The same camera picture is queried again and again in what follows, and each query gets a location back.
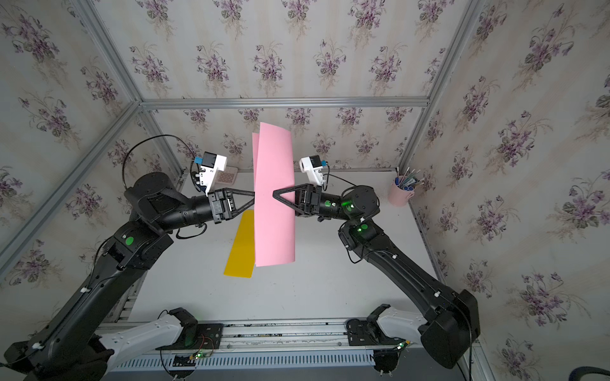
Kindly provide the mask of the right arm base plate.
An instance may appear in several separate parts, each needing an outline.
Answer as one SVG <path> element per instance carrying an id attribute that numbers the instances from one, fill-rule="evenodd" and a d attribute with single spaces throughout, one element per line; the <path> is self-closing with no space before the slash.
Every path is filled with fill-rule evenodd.
<path id="1" fill-rule="evenodd" d="M 404 343 L 410 344 L 410 341 L 405 341 L 405 339 L 386 336 L 376 322 L 357 318 L 346 322 L 346 334 L 350 347 L 383 345 L 397 347 Z"/>

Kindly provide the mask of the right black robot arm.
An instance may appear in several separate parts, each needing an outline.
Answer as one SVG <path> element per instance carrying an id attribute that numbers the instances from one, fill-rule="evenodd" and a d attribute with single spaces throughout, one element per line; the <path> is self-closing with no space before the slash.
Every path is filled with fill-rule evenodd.
<path id="1" fill-rule="evenodd" d="M 439 365 L 452 368 L 471 349 L 481 334 L 476 297 L 442 284 L 392 242 L 373 220 L 381 209 L 372 187 L 357 185 L 331 195 L 320 186 L 301 184 L 275 190 L 273 198 L 298 217 L 343 222 L 338 237 L 344 248 L 379 269 L 424 316 L 418 328 L 421 342 Z"/>

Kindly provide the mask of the pink rectangular paper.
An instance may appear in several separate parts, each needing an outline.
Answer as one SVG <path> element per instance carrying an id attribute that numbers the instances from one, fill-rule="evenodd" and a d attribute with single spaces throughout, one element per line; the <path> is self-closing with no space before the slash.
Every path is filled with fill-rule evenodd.
<path id="1" fill-rule="evenodd" d="M 291 132 L 262 122 L 256 157 L 255 264 L 290 264 L 295 261 L 295 211 L 276 200 L 273 192 L 295 185 Z"/>

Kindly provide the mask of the yellow rectangular paper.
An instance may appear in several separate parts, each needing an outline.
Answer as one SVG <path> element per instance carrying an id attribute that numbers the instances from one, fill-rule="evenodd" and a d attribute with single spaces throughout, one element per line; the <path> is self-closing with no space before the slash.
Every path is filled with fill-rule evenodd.
<path id="1" fill-rule="evenodd" d="M 223 274 L 224 276 L 249 279 L 252 277 L 255 262 L 254 211 L 247 210 L 241 216 L 241 222 Z"/>

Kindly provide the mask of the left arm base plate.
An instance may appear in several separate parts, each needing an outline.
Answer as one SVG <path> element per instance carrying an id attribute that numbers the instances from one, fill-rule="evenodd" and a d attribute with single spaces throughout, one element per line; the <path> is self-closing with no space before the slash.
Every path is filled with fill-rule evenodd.
<path id="1" fill-rule="evenodd" d="M 192 350 L 196 349 L 219 349 L 222 340 L 222 323 L 200 323 L 197 328 L 187 329 L 181 333 L 173 344 L 158 347 L 158 350 Z"/>

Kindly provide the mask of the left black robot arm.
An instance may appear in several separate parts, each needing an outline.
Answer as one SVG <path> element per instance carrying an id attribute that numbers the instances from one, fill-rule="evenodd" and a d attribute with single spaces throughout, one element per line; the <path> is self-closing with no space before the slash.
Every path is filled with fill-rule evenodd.
<path id="1" fill-rule="evenodd" d="M 255 194 L 223 188 L 209 196 L 188 198 L 176 190 L 168 175 L 152 172 L 124 195 L 132 206 L 130 220 L 103 242 L 90 275 L 51 322 L 28 341 L 14 342 L 6 350 L 3 368 L 28 380 L 102 379 L 117 350 L 103 344 L 95 330 L 173 244 L 172 232 L 237 217 L 254 202 L 237 208 L 234 196 Z"/>

